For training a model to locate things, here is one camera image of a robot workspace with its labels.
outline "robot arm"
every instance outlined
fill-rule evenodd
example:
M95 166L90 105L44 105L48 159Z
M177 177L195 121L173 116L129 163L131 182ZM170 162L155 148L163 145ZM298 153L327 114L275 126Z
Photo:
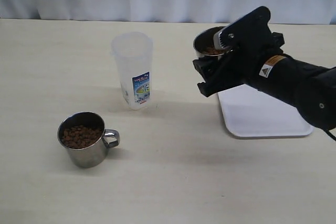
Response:
M198 88L206 97L242 84L297 108L312 126L336 127L336 68L315 66L285 54L280 33L268 27L270 11L261 6L230 25L210 29L203 47L223 51L220 57L199 56L193 61L204 82Z

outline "tabletop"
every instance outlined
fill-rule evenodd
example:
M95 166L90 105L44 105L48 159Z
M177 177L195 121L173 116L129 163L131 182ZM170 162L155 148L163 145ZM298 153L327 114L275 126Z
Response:
M218 97L200 94L193 40L217 25L0 19L1 223L334 223L332 139L235 139ZM294 58L336 65L336 26L270 28ZM154 42L153 100L138 111L110 55L128 31ZM90 169L57 140L79 111L121 136Z

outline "plastic tray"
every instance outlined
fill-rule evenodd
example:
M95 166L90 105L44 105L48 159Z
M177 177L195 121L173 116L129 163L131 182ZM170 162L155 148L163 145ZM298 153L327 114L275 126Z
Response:
M241 138L303 137L312 133L296 108L247 85L218 93L227 129Z

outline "blue label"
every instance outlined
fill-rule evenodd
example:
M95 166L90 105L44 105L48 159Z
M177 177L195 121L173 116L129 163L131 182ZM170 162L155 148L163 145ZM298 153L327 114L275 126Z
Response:
M135 102L138 104L146 102L150 96L149 72L133 77L132 80Z

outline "mug handle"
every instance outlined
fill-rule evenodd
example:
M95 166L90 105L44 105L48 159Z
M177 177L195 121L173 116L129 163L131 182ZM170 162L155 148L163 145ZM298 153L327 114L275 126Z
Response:
M111 129L105 129L104 137L112 137L116 139L113 142L107 143L107 148L113 148L120 144L120 135L118 131L111 130Z

